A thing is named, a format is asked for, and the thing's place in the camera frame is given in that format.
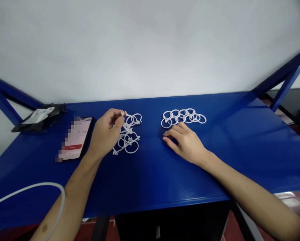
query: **chain of rings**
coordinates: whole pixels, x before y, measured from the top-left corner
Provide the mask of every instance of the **chain of rings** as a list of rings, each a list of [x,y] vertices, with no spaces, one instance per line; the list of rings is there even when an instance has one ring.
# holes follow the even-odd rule
[[[179,123],[179,118],[182,119],[182,122],[184,123],[192,123],[192,122],[199,122],[200,124],[204,124],[206,123],[207,119],[204,115],[202,114],[197,114],[196,111],[192,108],[188,108],[188,109],[182,109],[182,110],[177,110],[177,109],[174,109],[174,110],[168,110],[166,112],[163,113],[162,115],[163,119],[161,121],[161,126],[163,128],[170,128],[171,126],[174,126],[176,124]],[[168,127],[165,127],[163,126],[163,121],[165,123],[168,123]]]
[[[121,112],[121,115],[124,116],[126,115],[127,119],[125,120],[123,127],[121,128],[121,132],[120,132],[120,136],[118,139],[118,146],[119,146],[119,150],[115,150],[115,148],[113,148],[113,155],[118,155],[119,151],[122,151],[123,149],[129,153],[135,153],[138,148],[139,148],[139,144],[137,141],[140,140],[140,136],[138,136],[134,131],[132,131],[132,126],[134,125],[139,125],[142,122],[142,115],[137,113],[134,115],[129,115],[127,114],[127,112]],[[127,146],[132,146],[132,143],[136,143],[137,144],[137,148],[135,151],[133,152],[129,152],[127,151],[126,147]]]

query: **forearm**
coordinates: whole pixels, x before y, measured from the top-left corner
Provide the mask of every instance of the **forearm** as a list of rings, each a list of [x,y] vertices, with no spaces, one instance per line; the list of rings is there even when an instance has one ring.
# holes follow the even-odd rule
[[[74,240],[83,217],[91,185],[101,160],[84,156],[65,186],[65,204],[61,219],[50,240]],[[58,216],[61,196],[36,230],[31,240],[46,240]]]
[[[240,207],[278,240],[298,240],[300,217],[260,185],[237,172],[213,153],[202,166],[236,199]]]

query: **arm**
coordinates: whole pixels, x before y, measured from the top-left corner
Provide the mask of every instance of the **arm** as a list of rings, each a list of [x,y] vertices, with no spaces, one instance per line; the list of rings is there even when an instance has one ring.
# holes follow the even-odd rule
[[[110,109],[96,122],[89,149],[65,186],[66,198],[63,213],[50,238],[51,241],[75,239],[100,162],[119,139],[124,123],[121,112],[123,111]],[[34,233],[32,241],[47,240],[57,219],[60,203],[61,196]]]
[[[178,155],[214,176],[265,231],[278,240],[300,240],[300,217],[267,190],[208,151],[186,124],[181,122],[163,135],[163,140]]]

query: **black plastic bag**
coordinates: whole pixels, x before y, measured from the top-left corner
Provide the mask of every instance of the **black plastic bag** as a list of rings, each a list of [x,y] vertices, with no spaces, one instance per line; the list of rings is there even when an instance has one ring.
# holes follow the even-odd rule
[[[43,105],[40,109],[48,109],[53,107],[54,109],[47,114],[47,117],[38,122],[38,123],[31,123],[31,124],[18,124],[16,127],[12,129],[12,132],[43,132],[49,127],[53,125],[55,122],[56,117],[63,115],[66,112],[65,104],[48,104],[48,105]],[[26,119],[23,120],[23,123],[28,121],[30,118],[33,119],[33,113],[29,115]]]

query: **blue metal shelf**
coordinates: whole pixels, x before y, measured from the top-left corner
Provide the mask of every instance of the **blue metal shelf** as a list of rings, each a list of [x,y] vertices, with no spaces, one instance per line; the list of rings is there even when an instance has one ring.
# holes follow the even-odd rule
[[[134,127],[139,150],[109,153],[91,188],[85,217],[115,215],[228,199],[205,171],[184,161],[162,141],[166,110],[194,108],[205,124],[192,123],[205,145],[224,162],[270,192],[300,190],[300,137],[252,92],[67,104],[44,133],[21,133],[0,157],[0,198],[30,184],[65,185],[79,161],[55,163],[75,116],[98,119],[109,108],[142,114]],[[0,228],[39,223],[59,191],[31,189],[0,204]]]

